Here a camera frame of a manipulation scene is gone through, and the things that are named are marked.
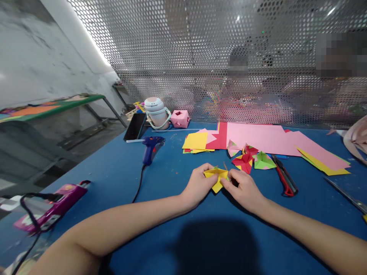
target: white bottle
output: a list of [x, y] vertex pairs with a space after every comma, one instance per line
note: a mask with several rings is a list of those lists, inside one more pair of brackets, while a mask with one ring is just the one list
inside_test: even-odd
[[154, 123], [154, 125], [150, 123], [154, 129], [165, 130], [169, 127], [168, 121], [171, 118], [171, 112], [164, 106], [162, 100], [158, 97], [149, 97], [144, 101], [144, 107], [147, 116]]

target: white wall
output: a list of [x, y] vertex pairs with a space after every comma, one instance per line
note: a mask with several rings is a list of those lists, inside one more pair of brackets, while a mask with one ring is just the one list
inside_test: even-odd
[[[87, 92], [105, 95], [121, 113], [123, 104], [111, 87], [118, 77], [83, 33], [67, 1], [44, 2], [58, 20], [64, 19], [64, 30], [39, 0], [0, 0], [0, 109]], [[114, 117], [101, 100], [91, 106], [101, 116]], [[59, 142], [95, 122], [80, 107], [32, 124]]]

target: hot glue gun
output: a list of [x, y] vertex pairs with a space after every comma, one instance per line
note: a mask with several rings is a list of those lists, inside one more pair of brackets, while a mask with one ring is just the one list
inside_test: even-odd
[[153, 136], [153, 137], [144, 137], [143, 144], [146, 146], [144, 157], [143, 157], [143, 164], [144, 166], [149, 166], [152, 164], [153, 158], [157, 151], [164, 145], [165, 138], [160, 136]]

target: person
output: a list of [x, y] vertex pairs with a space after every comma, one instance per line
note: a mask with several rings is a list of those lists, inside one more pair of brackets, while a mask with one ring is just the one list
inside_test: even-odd
[[[205, 178], [204, 171], [209, 169], [213, 166], [208, 163], [194, 169], [180, 195], [118, 206], [81, 221], [47, 249], [29, 274], [48, 275], [50, 270], [55, 275], [98, 274], [102, 257], [150, 228], [195, 209], [218, 180], [216, 175]], [[228, 178], [221, 183], [243, 208], [288, 232], [335, 272], [367, 274], [366, 241], [265, 198], [243, 171], [232, 169]]]

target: red handle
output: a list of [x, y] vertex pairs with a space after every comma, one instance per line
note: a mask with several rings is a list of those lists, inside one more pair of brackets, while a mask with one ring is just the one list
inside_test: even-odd
[[294, 193], [292, 192], [291, 188], [288, 185], [287, 180], [284, 178], [282, 172], [280, 171], [279, 166], [276, 166], [276, 171], [278, 172], [278, 175], [280, 177], [280, 181], [282, 182], [284, 186], [284, 194], [288, 197], [294, 197]]

